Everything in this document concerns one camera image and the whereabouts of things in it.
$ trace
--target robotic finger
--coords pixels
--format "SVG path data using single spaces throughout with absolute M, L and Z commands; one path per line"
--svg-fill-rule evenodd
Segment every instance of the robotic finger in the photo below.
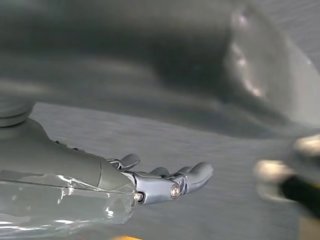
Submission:
M 140 205 L 175 200 L 181 195 L 195 192 L 205 186 L 213 174 L 213 167 L 201 162 L 194 167 L 186 166 L 170 174 L 165 167 L 158 167 L 151 172 L 129 171 L 140 162 L 134 154 L 121 160 L 112 159 L 113 167 L 128 177 L 136 187 L 136 200 Z

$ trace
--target gray surface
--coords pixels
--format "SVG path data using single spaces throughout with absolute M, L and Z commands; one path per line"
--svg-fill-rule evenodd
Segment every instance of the gray surface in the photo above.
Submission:
M 320 3 L 263 0 L 264 10 L 320 67 Z M 103 157 L 136 153 L 140 170 L 178 170 L 209 161 L 214 176 L 205 188 L 177 202 L 142 206 L 128 223 L 79 233 L 70 239 L 128 234 L 146 240 L 297 240 L 298 210 L 265 202 L 254 191 L 252 167 L 281 158 L 288 142 L 239 140 L 141 118 L 37 104 L 32 114 L 48 135 Z

